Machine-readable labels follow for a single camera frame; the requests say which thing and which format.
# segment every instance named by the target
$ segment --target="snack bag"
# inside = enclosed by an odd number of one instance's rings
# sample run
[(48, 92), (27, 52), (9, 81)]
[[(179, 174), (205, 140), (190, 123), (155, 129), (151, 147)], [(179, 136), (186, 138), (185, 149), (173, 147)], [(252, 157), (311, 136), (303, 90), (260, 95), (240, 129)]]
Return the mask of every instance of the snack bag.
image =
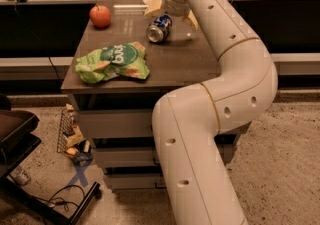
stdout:
[(145, 53), (146, 48), (139, 42), (96, 49), (77, 59), (76, 72), (89, 84), (119, 75), (146, 79), (150, 71), (145, 64)]

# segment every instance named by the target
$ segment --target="chip bag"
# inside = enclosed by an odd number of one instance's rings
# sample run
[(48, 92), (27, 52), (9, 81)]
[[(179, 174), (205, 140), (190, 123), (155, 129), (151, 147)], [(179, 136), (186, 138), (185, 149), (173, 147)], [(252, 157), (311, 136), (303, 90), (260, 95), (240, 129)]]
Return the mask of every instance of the chip bag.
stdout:
[(146, 48), (139, 42), (96, 49), (77, 59), (76, 72), (89, 84), (119, 75), (146, 79), (150, 71), (145, 64), (145, 54)]

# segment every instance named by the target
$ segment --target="drawer handle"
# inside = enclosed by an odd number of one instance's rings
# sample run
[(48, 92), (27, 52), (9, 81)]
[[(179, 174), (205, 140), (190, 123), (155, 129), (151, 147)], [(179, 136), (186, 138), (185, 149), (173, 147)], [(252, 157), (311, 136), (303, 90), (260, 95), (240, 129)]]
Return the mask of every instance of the drawer handle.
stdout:
[(159, 160), (156, 160), (155, 158), (153, 158), (153, 163), (157, 166), (160, 166), (160, 162)]
[(154, 183), (154, 187), (156, 188), (156, 189), (166, 189), (167, 187), (165, 186), (165, 185), (158, 185), (158, 183)]

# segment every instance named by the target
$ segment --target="table drawer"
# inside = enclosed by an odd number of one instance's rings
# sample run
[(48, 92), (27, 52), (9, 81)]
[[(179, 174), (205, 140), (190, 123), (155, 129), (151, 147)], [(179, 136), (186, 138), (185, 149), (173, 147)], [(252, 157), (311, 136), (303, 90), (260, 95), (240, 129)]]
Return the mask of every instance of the table drawer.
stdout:
[(104, 181), (112, 190), (165, 188), (160, 167), (106, 169)]
[(151, 117), (151, 109), (75, 112), (85, 138), (152, 137)]
[(88, 138), (94, 149), (106, 148), (155, 148), (153, 137)]
[(92, 149), (92, 154), (97, 166), (100, 168), (159, 165), (154, 148)]

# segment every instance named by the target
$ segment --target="drawer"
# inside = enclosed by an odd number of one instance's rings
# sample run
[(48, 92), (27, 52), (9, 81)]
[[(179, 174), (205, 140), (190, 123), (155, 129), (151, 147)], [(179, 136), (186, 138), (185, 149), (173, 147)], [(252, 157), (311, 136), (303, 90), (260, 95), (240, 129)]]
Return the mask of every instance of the drawer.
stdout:
[(88, 139), (91, 147), (102, 148), (155, 148), (153, 137), (130, 137), (130, 138), (94, 138)]
[(158, 166), (154, 148), (92, 149), (93, 158), (100, 168)]
[(105, 169), (103, 179), (112, 190), (165, 188), (160, 167)]
[(125, 89), (112, 89), (106, 94), (87, 96), (86, 110), (153, 109), (157, 101), (168, 90), (154, 89), (143, 92), (127, 92)]
[(75, 112), (85, 138), (152, 137), (152, 109)]

